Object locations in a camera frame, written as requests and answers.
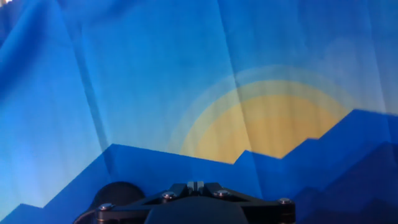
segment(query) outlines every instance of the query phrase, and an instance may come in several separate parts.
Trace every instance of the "blue mountain silhouette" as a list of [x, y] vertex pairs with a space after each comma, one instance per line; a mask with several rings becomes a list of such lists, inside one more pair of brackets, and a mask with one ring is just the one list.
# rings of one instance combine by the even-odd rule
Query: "blue mountain silhouette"
[[150, 195], [190, 180], [219, 182], [266, 200], [294, 198], [299, 223], [324, 223], [319, 214], [325, 213], [338, 215], [337, 223], [364, 217], [389, 222], [377, 208], [398, 208], [397, 143], [398, 117], [354, 110], [283, 159], [246, 151], [225, 164], [114, 144], [44, 208], [20, 205], [0, 224], [71, 223], [110, 182], [128, 181]]

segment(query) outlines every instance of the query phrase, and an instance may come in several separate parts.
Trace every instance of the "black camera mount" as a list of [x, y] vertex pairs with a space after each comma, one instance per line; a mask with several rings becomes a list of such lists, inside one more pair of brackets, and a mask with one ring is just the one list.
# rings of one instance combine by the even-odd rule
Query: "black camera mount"
[[222, 187], [189, 182], [127, 206], [104, 204], [95, 211], [97, 224], [227, 224], [295, 223], [295, 204], [282, 198], [266, 202]]

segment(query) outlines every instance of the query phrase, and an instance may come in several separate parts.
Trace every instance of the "black mount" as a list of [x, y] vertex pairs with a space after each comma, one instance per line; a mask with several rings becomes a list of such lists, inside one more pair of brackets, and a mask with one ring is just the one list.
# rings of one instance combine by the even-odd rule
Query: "black mount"
[[266, 202], [218, 183], [173, 184], [170, 189], [127, 206], [101, 205], [97, 224], [145, 223], [295, 223], [295, 204], [282, 198]]

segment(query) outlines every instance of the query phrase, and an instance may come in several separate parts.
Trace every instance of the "printed backdrop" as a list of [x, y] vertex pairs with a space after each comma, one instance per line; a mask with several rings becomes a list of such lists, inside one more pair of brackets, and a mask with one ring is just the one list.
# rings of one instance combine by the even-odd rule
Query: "printed backdrop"
[[[150, 166], [173, 166], [152, 158], [229, 167], [247, 151], [255, 161], [242, 166], [257, 173], [242, 191], [296, 197], [311, 185], [263, 182], [316, 182], [324, 175], [291, 173], [291, 165], [331, 169], [398, 143], [397, 24], [395, 0], [14, 0], [0, 8], [0, 220], [11, 223], [20, 204], [46, 207], [102, 157], [105, 182], [150, 186], [161, 181], [143, 175], [156, 176]], [[111, 174], [122, 164], [106, 157], [111, 145], [126, 147], [142, 178]], [[374, 175], [398, 186], [396, 161], [390, 165], [393, 173]], [[278, 175], [261, 175], [259, 166]], [[322, 191], [331, 179], [321, 182], [312, 187]], [[101, 183], [85, 186], [94, 194]], [[398, 206], [397, 194], [376, 191]]]

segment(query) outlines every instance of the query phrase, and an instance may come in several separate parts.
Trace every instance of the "dark blue mountain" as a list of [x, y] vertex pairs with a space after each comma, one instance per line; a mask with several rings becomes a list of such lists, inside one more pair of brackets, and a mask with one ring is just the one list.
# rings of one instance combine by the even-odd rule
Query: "dark blue mountain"
[[136, 184], [146, 195], [173, 183], [203, 180], [266, 200], [288, 196], [297, 203], [301, 223], [324, 223], [317, 217], [325, 212], [338, 215], [342, 222], [337, 223], [366, 215], [383, 221], [379, 210], [368, 207], [381, 201], [391, 210], [398, 205], [394, 143], [397, 117], [354, 110], [320, 139], [304, 141], [283, 159], [246, 151], [234, 164], [225, 164], [112, 145], [44, 208], [20, 205], [0, 224], [71, 223], [100, 188], [120, 180]]

